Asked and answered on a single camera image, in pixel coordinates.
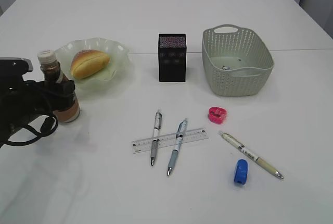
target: small object in basket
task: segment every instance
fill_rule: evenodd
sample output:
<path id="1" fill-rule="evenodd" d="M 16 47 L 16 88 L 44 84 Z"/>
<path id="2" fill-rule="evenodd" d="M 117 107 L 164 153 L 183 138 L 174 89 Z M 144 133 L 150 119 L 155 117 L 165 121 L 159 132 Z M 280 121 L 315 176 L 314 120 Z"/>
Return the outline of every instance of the small object in basket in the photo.
<path id="1" fill-rule="evenodd" d="M 223 70 L 230 70 L 230 67 L 228 67 L 228 66 L 224 66 L 224 65 L 223 65 L 223 66 L 222 66 L 222 69 L 223 69 Z"/>
<path id="2" fill-rule="evenodd" d="M 234 183 L 244 185 L 248 176 L 248 163 L 246 160 L 240 159 L 235 168 Z"/>
<path id="3" fill-rule="evenodd" d="M 208 110 L 208 119 L 214 123 L 221 124 L 227 116 L 224 108 L 212 107 Z"/>
<path id="4" fill-rule="evenodd" d="M 185 82 L 185 34 L 159 34 L 158 63 L 160 82 Z"/>

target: ballpoint pen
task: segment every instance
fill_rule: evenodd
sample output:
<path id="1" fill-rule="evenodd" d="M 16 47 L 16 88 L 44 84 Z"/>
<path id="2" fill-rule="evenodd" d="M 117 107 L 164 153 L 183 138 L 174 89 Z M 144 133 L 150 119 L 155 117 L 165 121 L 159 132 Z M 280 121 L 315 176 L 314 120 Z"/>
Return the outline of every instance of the ballpoint pen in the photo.
<path id="1" fill-rule="evenodd" d="M 219 131 L 219 134 L 222 136 L 223 139 L 225 139 L 228 143 L 230 143 L 232 146 L 237 148 L 239 151 L 244 153 L 247 157 L 249 157 L 251 160 L 253 160 L 255 163 L 257 163 L 260 167 L 265 169 L 270 174 L 274 175 L 275 177 L 279 179 L 284 179 L 284 176 L 277 171 L 276 168 L 274 168 L 271 164 L 266 162 L 264 159 L 260 158 L 258 155 L 256 155 L 254 152 L 247 149 L 244 144 L 237 141 L 236 138 L 234 138 L 232 135 L 224 133 L 222 131 Z"/>
<path id="2" fill-rule="evenodd" d="M 154 125 L 154 131 L 152 133 L 153 138 L 160 135 L 161 121 L 162 121 L 162 114 L 160 110 L 158 110 L 155 115 L 155 125 Z M 158 139 L 154 139 L 151 142 L 151 150 L 150 150 L 150 163 L 152 166 L 154 165 L 154 162 L 156 160 L 157 148 L 158 148 L 157 145 L 158 145 Z"/>
<path id="3" fill-rule="evenodd" d="M 168 176 L 171 174 L 173 168 L 175 167 L 178 153 L 181 149 L 182 141 L 183 141 L 183 134 L 187 128 L 187 118 L 179 124 L 177 135 L 176 135 L 176 145 L 171 153 L 170 161 L 168 164 Z"/>

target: light green basket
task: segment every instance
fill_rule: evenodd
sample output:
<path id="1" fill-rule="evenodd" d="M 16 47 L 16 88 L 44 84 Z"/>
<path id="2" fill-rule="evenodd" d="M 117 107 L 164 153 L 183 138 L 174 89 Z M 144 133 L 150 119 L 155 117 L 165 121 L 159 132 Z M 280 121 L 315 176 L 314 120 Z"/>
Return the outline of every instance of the light green basket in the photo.
<path id="1" fill-rule="evenodd" d="M 237 31 L 215 32 L 222 27 L 236 28 Z M 257 94 L 274 66 L 260 37 L 250 29 L 232 24 L 203 32 L 202 61 L 209 86 L 215 94 L 223 96 Z"/>

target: black pencil holder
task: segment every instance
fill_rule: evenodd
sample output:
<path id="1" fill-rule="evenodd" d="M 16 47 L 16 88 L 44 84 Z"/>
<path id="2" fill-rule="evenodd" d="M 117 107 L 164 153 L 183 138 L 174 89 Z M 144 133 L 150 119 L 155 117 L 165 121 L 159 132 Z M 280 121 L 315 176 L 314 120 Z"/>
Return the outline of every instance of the black pencil holder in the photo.
<path id="1" fill-rule="evenodd" d="M 159 34 L 158 64 L 160 82 L 185 82 L 185 34 Z"/>

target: table surface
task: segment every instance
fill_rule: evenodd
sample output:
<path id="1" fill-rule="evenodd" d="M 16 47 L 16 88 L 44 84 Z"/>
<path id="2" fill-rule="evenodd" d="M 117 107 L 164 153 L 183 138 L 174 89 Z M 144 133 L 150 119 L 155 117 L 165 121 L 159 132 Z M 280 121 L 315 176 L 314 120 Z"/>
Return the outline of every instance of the table surface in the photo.
<path id="1" fill-rule="evenodd" d="M 200 53 L 187 56 L 186 83 L 163 84 L 157 54 L 130 55 L 132 65 L 108 89 L 77 91 L 75 122 L 33 145 L 1 148 L 0 223 L 330 223 L 333 50 L 272 56 L 259 94 L 231 98 L 212 93 Z M 212 106 L 228 110 L 222 126 L 208 120 Z M 182 146 L 170 177 L 173 147 L 158 150 L 151 167 L 150 152 L 133 154 L 130 145 L 150 137 L 158 108 L 161 134 L 188 117 L 189 129 L 204 127 L 209 136 Z M 220 129 L 276 166 L 284 181 L 224 141 Z M 233 184 L 241 158 L 249 163 L 242 188 Z"/>
<path id="2" fill-rule="evenodd" d="M 159 33 L 186 33 L 187 51 L 201 52 L 202 32 L 221 24 L 254 30 L 269 50 L 333 48 L 294 0 L 17 0 L 0 20 L 0 47 L 30 57 L 101 37 L 131 53 L 156 53 Z"/>
<path id="3" fill-rule="evenodd" d="M 166 17 L 171 5 L 180 11 Z M 200 52 L 202 31 L 222 23 L 252 28 L 270 50 L 279 50 L 271 51 L 275 67 L 258 95 L 214 95 L 201 53 L 188 53 L 186 83 L 158 82 L 158 33 L 185 32 L 188 51 Z M 331 223 L 333 41 L 296 3 L 17 0 L 0 17 L 0 55 L 31 58 L 35 71 L 25 79 L 43 78 L 39 50 L 95 36 L 152 54 L 130 54 L 127 71 L 102 91 L 77 89 L 82 111 L 73 123 L 33 145 L 0 149 L 0 223 Z M 322 49 L 283 51 L 309 48 Z M 228 110 L 222 126 L 208 120 L 212 106 Z M 149 152 L 133 154 L 130 147 L 150 137 L 158 108 L 161 134 L 175 132 L 188 117 L 189 129 L 205 127 L 209 135 L 182 146 L 169 178 L 172 147 L 158 151 L 153 168 Z M 247 158 L 220 129 L 285 180 L 248 161 L 247 184 L 235 186 L 236 162 Z M 30 137 L 22 130 L 12 140 Z"/>

